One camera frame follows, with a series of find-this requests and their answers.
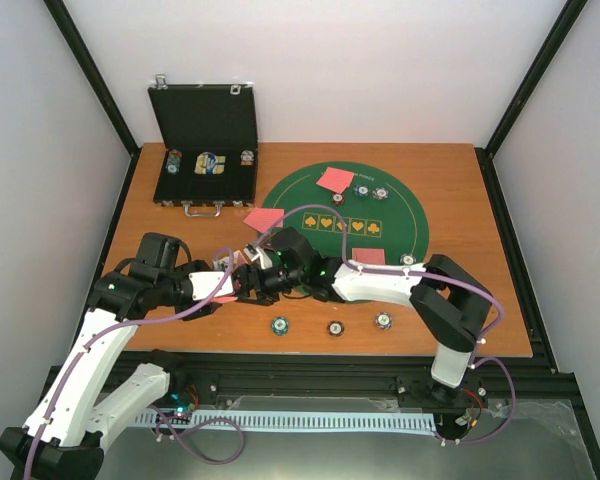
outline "metal latch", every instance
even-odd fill
[[[157,88],[158,90],[166,90],[169,88],[169,85],[167,85],[167,76],[164,73],[156,75],[156,84],[154,85],[154,88]]]

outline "green poker mat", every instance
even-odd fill
[[[343,205],[335,206],[333,192],[316,185],[327,167],[354,173],[351,186],[343,195]],[[367,197],[354,195],[356,185],[369,188]],[[374,189],[383,187],[389,195],[384,200],[373,197]],[[394,176],[375,167],[355,162],[324,162],[295,171],[281,180],[263,202],[265,208],[282,208],[285,212],[318,203],[335,208],[345,219],[347,255],[352,248],[381,248],[387,265],[399,265],[403,254],[424,261],[429,246],[429,225],[422,205],[409,188]],[[308,209],[285,219],[285,227],[301,232],[324,256],[339,256],[342,225],[335,215],[322,209]]]

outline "white wall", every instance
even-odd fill
[[[496,165],[561,370],[576,373],[600,442],[600,0]]]
[[[68,0],[138,141],[146,88],[252,81],[262,141],[486,144],[564,0]]]
[[[44,3],[0,2],[0,434],[68,351],[128,161]]]

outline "tabletop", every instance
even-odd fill
[[[122,259],[135,256],[142,236],[158,232],[187,243],[194,258],[210,263],[222,246],[242,249],[257,237],[243,223],[252,210],[225,207],[218,218],[188,218],[182,207],[153,203],[153,194],[165,156],[163,144],[145,144],[131,182],[111,244],[105,272]],[[481,354],[531,356],[526,328],[516,299],[487,193],[470,144],[310,144],[259,145],[256,206],[284,177],[308,165],[346,160],[380,168],[404,183],[422,204],[429,223],[429,247],[451,257],[488,288],[503,304],[505,318],[489,334]],[[212,212],[214,208],[194,211]],[[378,312],[393,316],[393,326],[380,330]],[[170,315],[159,308],[147,316]],[[289,319],[284,336],[271,330],[276,316]],[[490,320],[495,317],[491,312]],[[345,325],[345,333],[327,333],[331,321]],[[128,349],[160,348],[175,351],[325,353],[362,355],[432,355],[436,341],[415,310],[399,305],[367,302],[327,304],[313,299],[281,299],[263,307],[241,303],[222,306],[215,314],[189,322],[143,326]]]

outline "red card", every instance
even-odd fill
[[[244,219],[244,223],[251,228],[255,228],[260,233],[264,233],[271,228],[271,225],[280,220],[283,215],[283,208],[254,208],[253,212]],[[276,226],[281,227],[282,223],[280,222]]]
[[[352,248],[351,255],[356,262],[384,265],[384,249],[382,248]]]
[[[324,175],[316,183],[332,192],[344,192],[353,181],[354,174],[339,168],[327,167]]]

